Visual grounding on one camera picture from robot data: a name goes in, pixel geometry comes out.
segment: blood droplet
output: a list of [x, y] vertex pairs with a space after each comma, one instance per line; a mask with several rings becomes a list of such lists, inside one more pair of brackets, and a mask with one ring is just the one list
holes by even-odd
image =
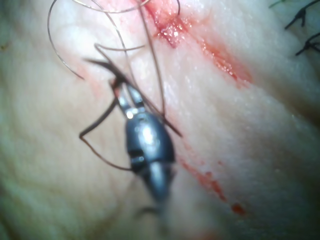
[[243, 216], [246, 214], [246, 211], [244, 210], [244, 208], [239, 204], [239, 203], [235, 203], [231, 206], [232, 211], [235, 214], [238, 214], [240, 216]]

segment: skin texture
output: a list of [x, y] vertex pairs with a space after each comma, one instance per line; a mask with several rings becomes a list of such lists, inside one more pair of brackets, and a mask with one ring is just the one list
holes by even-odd
[[[179, 162], [168, 211], [173, 239], [318, 239], [320, 57], [294, 54], [320, 30], [319, 5], [308, 11], [304, 29], [297, 22], [284, 31], [305, 3], [268, 9], [271, 3], [181, 1], [181, 11], [212, 8], [208, 36], [218, 36], [249, 69], [248, 87], [237, 87], [190, 45], [154, 42], [167, 118], [183, 133], [183, 139], [172, 134]], [[0, 3], [0, 239], [169, 238], [157, 232], [157, 218], [133, 218], [151, 204], [141, 182], [104, 164], [78, 139], [112, 100], [112, 74], [82, 59], [101, 58], [94, 43], [120, 48], [117, 35], [105, 15], [58, 1], [52, 37], [80, 80], [51, 48], [50, 4]], [[126, 46], [144, 44], [143, 29], [128, 18], [138, 14], [115, 17]], [[128, 72], [123, 53], [108, 55]], [[132, 53], [130, 63], [140, 88], [160, 106], [149, 49]], [[128, 166], [124, 123], [117, 109], [87, 139], [108, 160]], [[210, 172], [223, 197], [200, 186], [183, 163]]]

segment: wound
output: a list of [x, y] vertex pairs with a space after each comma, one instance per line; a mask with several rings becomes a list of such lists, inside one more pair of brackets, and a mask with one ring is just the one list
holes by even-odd
[[144, 8], [154, 40], [172, 49], [187, 44], [188, 49], [200, 53], [219, 69], [227, 80], [233, 80], [237, 88], [249, 87], [253, 82], [243, 60], [232, 55], [219, 36], [210, 32], [213, 28], [213, 20], [210, 18], [212, 11], [207, 16], [198, 16], [184, 11], [185, 7], [182, 5], [178, 14], [176, 0], [151, 0]]

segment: pale skin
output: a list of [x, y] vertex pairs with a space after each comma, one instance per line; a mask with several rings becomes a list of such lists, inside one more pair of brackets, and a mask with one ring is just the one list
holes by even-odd
[[[70, 0], [52, 11], [52, 38], [81, 80], [51, 48], [51, 1], [12, 2], [0, 13], [0, 239], [165, 239], [154, 216], [133, 218], [151, 204], [144, 186], [78, 138], [113, 98], [112, 74], [83, 60], [101, 59], [94, 43], [121, 47], [108, 19]], [[181, 12], [213, 9], [209, 30], [250, 70], [249, 87], [237, 87], [190, 45], [154, 41], [166, 116], [183, 134], [170, 132], [178, 160], [169, 211], [174, 239], [318, 239], [320, 55], [294, 55], [320, 31], [319, 5], [304, 29], [297, 22], [284, 31], [304, 1], [273, 9], [272, 1], [252, 2], [181, 1]], [[128, 48], [146, 43], [127, 16], [119, 23]], [[107, 54], [128, 73], [123, 53]], [[140, 88], [160, 108], [149, 49], [131, 54]], [[87, 139], [126, 167], [124, 123], [117, 109]], [[181, 166], [200, 168], [201, 161], [226, 201]], [[235, 203], [245, 213], [232, 211]]]

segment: blood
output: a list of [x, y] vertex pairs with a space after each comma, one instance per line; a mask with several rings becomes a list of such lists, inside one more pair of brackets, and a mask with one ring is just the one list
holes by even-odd
[[195, 167], [192, 167], [190, 164], [186, 163], [186, 161], [181, 157], [179, 158], [179, 162], [189, 173], [195, 176], [202, 186], [209, 191], [214, 191], [223, 202], [227, 201], [220, 184], [216, 179], [214, 179], [212, 172], [207, 171], [205, 173], [201, 173]]
[[232, 211], [235, 214], [238, 214], [240, 216], [243, 216], [246, 214], [246, 211], [244, 210], [244, 208], [239, 204], [239, 203], [235, 203], [231, 206]]
[[[218, 39], [218, 36], [213, 37], [209, 31], [203, 33], [198, 31], [213, 28], [209, 16], [200, 18], [196, 14], [183, 14], [183, 5], [181, 5], [181, 14], [177, 15], [176, 0], [151, 0], [144, 7], [150, 18], [147, 22], [153, 22], [153, 27], [156, 28], [154, 38], [165, 40], [173, 49], [178, 48], [188, 39], [192, 49], [198, 48], [215, 67], [231, 77], [238, 88], [249, 87], [253, 82], [249, 70], [242, 64], [243, 61], [229, 53], [227, 46]], [[198, 29], [197, 35], [193, 34], [191, 29]]]

